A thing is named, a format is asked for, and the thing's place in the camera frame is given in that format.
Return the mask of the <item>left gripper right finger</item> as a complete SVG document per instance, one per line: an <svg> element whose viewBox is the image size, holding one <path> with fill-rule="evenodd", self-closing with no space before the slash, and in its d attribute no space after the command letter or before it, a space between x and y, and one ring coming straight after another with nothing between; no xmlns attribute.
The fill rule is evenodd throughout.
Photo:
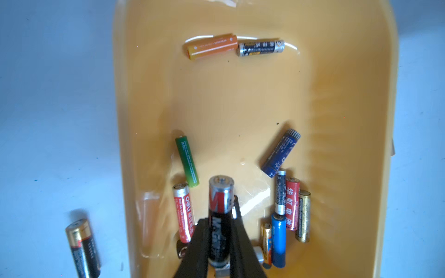
<svg viewBox="0 0 445 278"><path fill-rule="evenodd" d="M230 244L231 278L266 278L245 230L238 197L234 196Z"/></svg>

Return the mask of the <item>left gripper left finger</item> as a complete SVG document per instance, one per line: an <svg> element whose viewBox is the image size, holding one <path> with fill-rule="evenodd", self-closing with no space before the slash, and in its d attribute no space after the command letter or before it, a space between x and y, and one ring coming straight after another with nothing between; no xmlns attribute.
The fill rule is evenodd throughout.
<svg viewBox="0 0 445 278"><path fill-rule="evenodd" d="M174 278L206 278L209 258L209 220L200 219Z"/></svg>

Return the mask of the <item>black red silver battery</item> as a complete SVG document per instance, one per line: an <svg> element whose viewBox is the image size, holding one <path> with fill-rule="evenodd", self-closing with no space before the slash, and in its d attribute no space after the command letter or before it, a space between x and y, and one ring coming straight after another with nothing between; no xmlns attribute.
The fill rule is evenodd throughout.
<svg viewBox="0 0 445 278"><path fill-rule="evenodd" d="M229 261L234 180L224 175L209 180L209 264L224 267Z"/></svg>

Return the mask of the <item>black gold battery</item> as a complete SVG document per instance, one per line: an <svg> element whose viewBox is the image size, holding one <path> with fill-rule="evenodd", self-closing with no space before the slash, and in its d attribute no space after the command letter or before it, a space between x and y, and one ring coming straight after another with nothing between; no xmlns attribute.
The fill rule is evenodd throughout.
<svg viewBox="0 0 445 278"><path fill-rule="evenodd" d="M89 221L86 218L71 223L66 235L79 278L98 278L100 260Z"/></svg>

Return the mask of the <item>dark blue battery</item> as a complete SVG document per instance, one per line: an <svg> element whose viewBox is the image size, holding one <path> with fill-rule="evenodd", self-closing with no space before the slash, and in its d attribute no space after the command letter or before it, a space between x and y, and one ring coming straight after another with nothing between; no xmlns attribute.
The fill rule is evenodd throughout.
<svg viewBox="0 0 445 278"><path fill-rule="evenodd" d="M300 138L301 134L299 132L294 129L287 129L267 160L263 163L261 167L263 173L273 178Z"/></svg>

